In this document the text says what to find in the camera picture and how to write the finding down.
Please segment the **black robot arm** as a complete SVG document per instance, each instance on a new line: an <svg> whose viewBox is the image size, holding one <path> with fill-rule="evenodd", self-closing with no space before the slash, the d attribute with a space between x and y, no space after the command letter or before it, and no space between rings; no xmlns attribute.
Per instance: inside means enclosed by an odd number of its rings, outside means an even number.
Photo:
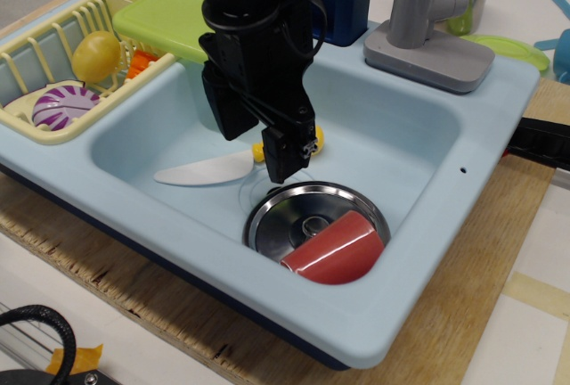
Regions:
<svg viewBox="0 0 570 385"><path fill-rule="evenodd" d="M205 0L210 31L204 90L218 128L233 140L258 123L270 179L306 168L316 148L314 109L303 85L313 62L309 0Z"/></svg>

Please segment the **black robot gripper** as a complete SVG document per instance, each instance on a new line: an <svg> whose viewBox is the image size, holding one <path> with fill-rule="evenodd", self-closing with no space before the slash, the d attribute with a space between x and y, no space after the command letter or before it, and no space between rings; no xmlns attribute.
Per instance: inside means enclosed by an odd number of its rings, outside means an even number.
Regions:
<svg viewBox="0 0 570 385"><path fill-rule="evenodd" d="M208 60L202 82L220 133L228 141L263 122L263 152L273 183L307 167L295 141L315 134L314 109L303 86L312 63L313 22L307 0L281 0L264 20L240 20L199 38Z"/></svg>

